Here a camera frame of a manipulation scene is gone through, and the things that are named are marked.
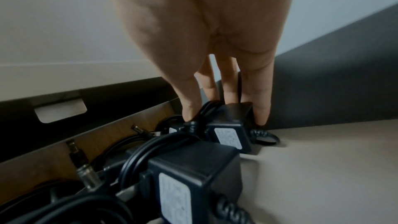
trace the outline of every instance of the hand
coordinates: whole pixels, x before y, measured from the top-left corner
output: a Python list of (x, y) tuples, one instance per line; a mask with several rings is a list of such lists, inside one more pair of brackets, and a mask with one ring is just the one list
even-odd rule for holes
[(186, 121), (201, 107), (197, 73), (218, 99), (208, 55), (221, 72), (226, 103), (251, 101), (258, 125), (271, 107), (276, 47), (291, 0), (114, 0), (132, 40), (178, 94)]

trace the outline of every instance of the white label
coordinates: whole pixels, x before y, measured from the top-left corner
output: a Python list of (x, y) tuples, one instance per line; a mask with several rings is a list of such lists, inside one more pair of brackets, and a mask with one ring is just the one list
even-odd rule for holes
[(233, 146), (239, 150), (242, 149), (242, 145), (240, 144), (239, 137), (238, 134), (236, 134), (235, 129), (214, 128), (214, 132), (221, 144)]
[(169, 133), (173, 133), (173, 132), (177, 132), (177, 130), (170, 127), (170, 128), (169, 128)]
[(159, 174), (160, 207), (171, 224), (192, 224), (191, 191), (164, 173)]

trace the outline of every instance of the gray surface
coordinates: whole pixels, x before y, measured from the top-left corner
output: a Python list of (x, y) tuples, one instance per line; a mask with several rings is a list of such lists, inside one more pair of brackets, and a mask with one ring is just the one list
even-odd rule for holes
[(242, 155), (257, 223), (398, 223), (398, 120), (272, 132), (286, 147)]

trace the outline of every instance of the wood grain surface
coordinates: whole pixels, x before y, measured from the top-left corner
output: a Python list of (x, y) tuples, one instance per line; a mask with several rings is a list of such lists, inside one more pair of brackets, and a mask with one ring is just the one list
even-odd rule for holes
[[(112, 143), (134, 134), (130, 129), (133, 124), (151, 131), (161, 119), (173, 114), (170, 103), (166, 102), (75, 136), (73, 139), (91, 161)], [(76, 168), (69, 158), (66, 141), (67, 139), (0, 163), (0, 204), (49, 180), (78, 179)]]

